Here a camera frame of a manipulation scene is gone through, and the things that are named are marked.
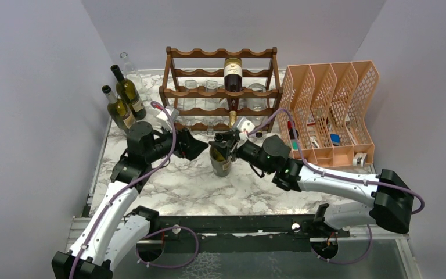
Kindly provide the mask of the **green wine bottle white label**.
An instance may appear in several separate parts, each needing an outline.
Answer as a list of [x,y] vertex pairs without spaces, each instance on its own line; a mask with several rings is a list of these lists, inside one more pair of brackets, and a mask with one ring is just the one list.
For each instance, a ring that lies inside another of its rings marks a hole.
[[117,127],[127,134],[131,126],[136,122],[134,114],[128,105],[114,94],[109,85],[104,85],[102,92],[108,100],[107,110],[109,115]]

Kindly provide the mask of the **green wine bottle cream label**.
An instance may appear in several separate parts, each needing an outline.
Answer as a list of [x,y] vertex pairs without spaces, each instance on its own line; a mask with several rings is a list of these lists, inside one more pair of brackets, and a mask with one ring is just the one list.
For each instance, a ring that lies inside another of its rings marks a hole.
[[117,80],[117,93],[121,99],[127,103],[136,120],[143,120],[146,117],[147,112],[135,84],[124,77],[118,65],[112,65],[110,70]]

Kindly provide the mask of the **clear glass bottle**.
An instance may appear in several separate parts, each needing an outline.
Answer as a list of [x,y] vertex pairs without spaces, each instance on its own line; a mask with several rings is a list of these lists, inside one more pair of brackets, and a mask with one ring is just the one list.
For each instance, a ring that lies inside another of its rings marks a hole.
[[124,75],[135,84],[138,90],[141,90],[143,82],[138,72],[138,68],[131,62],[126,52],[120,53],[119,57],[124,62]]

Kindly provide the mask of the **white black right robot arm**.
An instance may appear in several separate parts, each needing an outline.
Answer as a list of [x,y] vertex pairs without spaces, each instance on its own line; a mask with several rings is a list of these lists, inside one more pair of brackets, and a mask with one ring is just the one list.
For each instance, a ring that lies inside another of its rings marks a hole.
[[380,174],[354,174],[326,169],[289,156],[290,147],[277,135],[262,145],[242,140],[236,130],[217,133],[210,146],[225,159],[241,159],[284,191],[322,192],[350,199],[342,205],[321,205],[312,230],[325,237],[348,226],[375,224],[389,232],[409,232],[415,194],[389,169]]

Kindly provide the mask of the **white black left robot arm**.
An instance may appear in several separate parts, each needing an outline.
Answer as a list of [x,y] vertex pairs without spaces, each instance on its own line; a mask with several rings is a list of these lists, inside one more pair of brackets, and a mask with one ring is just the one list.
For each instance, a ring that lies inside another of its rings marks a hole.
[[140,239],[159,233],[159,213],[140,207],[121,225],[121,219],[152,173],[152,163],[171,155],[194,160],[208,143],[195,139],[189,129],[153,129],[135,123],[127,134],[127,148],[114,166],[111,183],[101,205],[75,243],[52,259],[56,278],[112,278],[113,271]]

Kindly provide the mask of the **clear bottle in lower rack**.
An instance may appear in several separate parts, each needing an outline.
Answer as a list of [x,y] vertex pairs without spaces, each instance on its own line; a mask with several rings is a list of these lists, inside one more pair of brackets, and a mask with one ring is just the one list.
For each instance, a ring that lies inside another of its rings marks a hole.
[[[266,88],[263,84],[253,83],[248,86],[248,89],[257,91],[257,92],[266,92]],[[267,106],[267,100],[265,98],[248,98],[247,99],[247,107],[252,111],[263,111]],[[252,123],[258,127],[262,125],[263,122],[266,121],[266,116],[249,116],[248,119],[252,121]]]

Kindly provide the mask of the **brown wooden wine rack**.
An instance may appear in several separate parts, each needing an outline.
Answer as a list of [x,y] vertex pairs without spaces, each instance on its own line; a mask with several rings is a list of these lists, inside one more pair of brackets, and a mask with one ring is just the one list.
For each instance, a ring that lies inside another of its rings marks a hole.
[[[179,49],[168,46],[166,48],[166,64],[163,74],[163,83],[159,86],[159,96],[163,106],[171,105],[177,107],[180,99],[264,99],[268,107],[261,111],[252,110],[250,108],[241,108],[236,111],[237,116],[259,116],[267,117],[269,122],[265,124],[262,130],[270,132],[273,128],[274,121],[271,115],[277,111],[281,103],[283,90],[279,81],[278,50],[276,47],[268,48],[262,52],[254,52],[251,49],[243,48],[237,52],[230,52],[225,48],[219,48],[216,51],[207,52],[200,48],[194,48],[189,52],[180,51]],[[204,69],[194,69],[192,71],[183,70],[175,66],[175,58],[199,58],[199,59],[269,59],[269,66],[260,71],[243,70],[244,78],[266,78],[265,91],[258,92],[246,87],[239,92],[231,92],[225,88],[219,88],[213,92],[206,90],[204,86],[195,89],[187,89],[185,86],[179,85],[178,79],[181,77],[205,77],[205,78],[223,78],[224,70],[217,69],[215,71],[207,71]]]

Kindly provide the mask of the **clear glass in rack middle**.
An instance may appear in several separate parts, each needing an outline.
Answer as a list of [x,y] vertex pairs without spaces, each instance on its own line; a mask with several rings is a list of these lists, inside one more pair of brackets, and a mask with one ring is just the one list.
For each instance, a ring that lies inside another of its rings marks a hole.
[[[218,89],[218,82],[214,80],[206,81],[206,91],[207,92],[216,92]],[[205,99],[204,109],[206,111],[212,111],[218,108],[218,99],[215,98],[207,98]],[[207,135],[214,134],[214,121],[215,116],[213,114],[205,117],[205,122],[207,125]]]

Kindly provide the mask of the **dark bottle gold foil neck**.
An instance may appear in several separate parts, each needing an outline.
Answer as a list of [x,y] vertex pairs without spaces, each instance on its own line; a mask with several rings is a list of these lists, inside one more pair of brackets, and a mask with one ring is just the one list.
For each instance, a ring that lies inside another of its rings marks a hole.
[[[239,58],[226,58],[224,62],[224,85],[228,92],[240,92],[242,90],[242,60]],[[239,107],[239,98],[227,98],[229,109],[229,127],[236,122]]]

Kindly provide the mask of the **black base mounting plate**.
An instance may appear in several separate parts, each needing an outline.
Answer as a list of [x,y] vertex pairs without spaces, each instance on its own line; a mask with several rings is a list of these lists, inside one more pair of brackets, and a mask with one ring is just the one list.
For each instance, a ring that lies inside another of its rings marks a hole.
[[310,240],[349,237],[315,222],[312,214],[248,216],[160,216],[150,232],[160,235],[140,240],[142,256],[164,253],[311,252]]

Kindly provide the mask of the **orange plastic file organizer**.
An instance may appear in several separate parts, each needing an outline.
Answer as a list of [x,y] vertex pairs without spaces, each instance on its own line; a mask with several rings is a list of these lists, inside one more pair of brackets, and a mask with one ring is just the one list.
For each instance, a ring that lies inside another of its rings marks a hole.
[[290,157],[332,169],[371,165],[375,145],[365,116],[378,82],[371,60],[288,66],[280,107],[292,115],[297,138],[287,114],[275,120]]

